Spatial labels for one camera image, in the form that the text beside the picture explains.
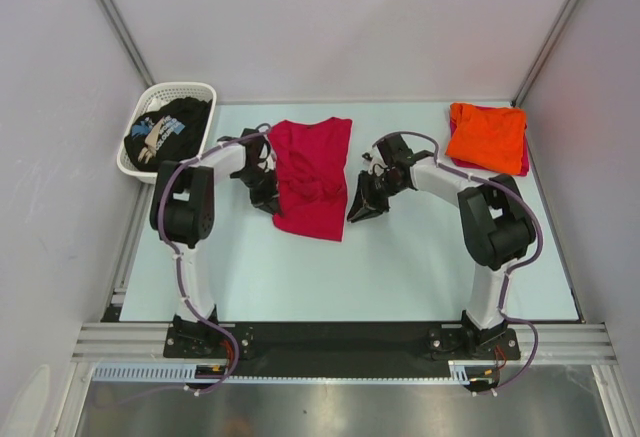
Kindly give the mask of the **red polo shirt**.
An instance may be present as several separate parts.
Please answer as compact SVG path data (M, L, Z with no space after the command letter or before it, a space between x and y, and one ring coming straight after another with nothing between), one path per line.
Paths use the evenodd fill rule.
M269 132L279 192L276 228L302 237L343 239L352 125L337 117L315 124L284 120Z

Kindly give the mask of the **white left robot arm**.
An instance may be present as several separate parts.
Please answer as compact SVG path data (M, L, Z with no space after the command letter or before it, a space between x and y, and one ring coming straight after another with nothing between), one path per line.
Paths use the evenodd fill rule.
M172 252L178 290L166 358L204 358L220 349L233 350L231 334L218 321L203 241L214 227L215 186L227 179L243 183L254 208L271 216L280 213L269 130L267 124L246 128L241 136L223 137L184 162L160 164L149 221Z

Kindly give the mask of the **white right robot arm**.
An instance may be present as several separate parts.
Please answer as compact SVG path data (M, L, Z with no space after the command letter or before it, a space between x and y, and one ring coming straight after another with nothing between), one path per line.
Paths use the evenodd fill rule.
M506 300L512 273L541 251L539 222L512 176L465 173L442 163L436 149L413 151L405 135L383 136L362 155L368 167L358 174L347 221L387 213L390 198L405 190L426 192L455 206L466 251L474 261L474 278L456 343L444 351L484 358L508 330Z

